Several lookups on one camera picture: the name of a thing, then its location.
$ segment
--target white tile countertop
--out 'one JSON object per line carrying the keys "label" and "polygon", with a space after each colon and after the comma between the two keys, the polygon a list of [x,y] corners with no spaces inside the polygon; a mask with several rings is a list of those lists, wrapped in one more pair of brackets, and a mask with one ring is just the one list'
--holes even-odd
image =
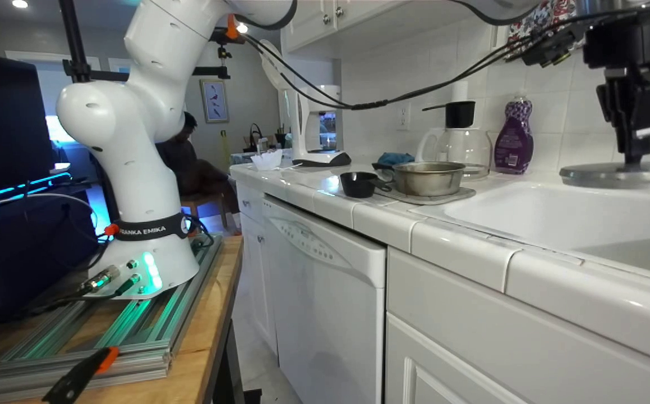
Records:
{"label": "white tile countertop", "polygon": [[[252,164],[231,167],[238,183],[650,355],[650,268],[638,265],[641,256],[650,254],[650,246],[637,251],[636,245],[627,245],[626,254],[597,256],[596,251],[518,240],[439,214],[435,206],[407,204],[381,195],[351,199],[339,184],[339,175],[350,171],[373,169],[370,164],[263,172]],[[561,185],[553,172],[524,176],[493,172],[483,180],[463,182],[463,186],[483,195],[517,182]]]}

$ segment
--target dishwasher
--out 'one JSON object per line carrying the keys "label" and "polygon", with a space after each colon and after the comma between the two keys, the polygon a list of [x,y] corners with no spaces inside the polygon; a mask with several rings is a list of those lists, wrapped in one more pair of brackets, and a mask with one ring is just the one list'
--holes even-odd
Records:
{"label": "dishwasher", "polygon": [[263,200],[282,373],[304,404],[381,404],[386,248]]}

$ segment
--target dish soap bottle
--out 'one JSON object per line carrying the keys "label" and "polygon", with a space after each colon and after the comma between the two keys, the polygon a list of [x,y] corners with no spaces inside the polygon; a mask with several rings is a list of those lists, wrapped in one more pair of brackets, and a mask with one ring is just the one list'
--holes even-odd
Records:
{"label": "dish soap bottle", "polygon": [[534,139],[529,128],[532,102],[517,94],[504,108],[506,122],[494,145],[494,166],[506,174],[524,174],[532,161]]}

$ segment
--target chair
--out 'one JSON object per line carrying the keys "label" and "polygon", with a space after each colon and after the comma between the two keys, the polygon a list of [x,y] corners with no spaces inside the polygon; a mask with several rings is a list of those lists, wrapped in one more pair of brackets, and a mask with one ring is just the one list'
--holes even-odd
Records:
{"label": "chair", "polygon": [[222,220],[223,222],[223,228],[228,228],[228,220],[227,217],[225,217],[225,205],[223,202],[222,194],[214,194],[214,195],[194,194],[194,195],[181,196],[181,206],[189,208],[192,217],[197,218],[198,220],[200,220],[200,216],[197,214],[197,207],[205,204],[209,204],[210,202],[217,203],[218,210],[220,211],[220,220]]}

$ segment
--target sink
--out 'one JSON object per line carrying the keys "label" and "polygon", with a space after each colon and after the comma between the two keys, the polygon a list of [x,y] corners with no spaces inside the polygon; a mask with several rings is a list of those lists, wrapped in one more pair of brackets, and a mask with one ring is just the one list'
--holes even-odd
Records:
{"label": "sink", "polygon": [[514,182],[412,212],[531,245],[650,269],[650,192]]}

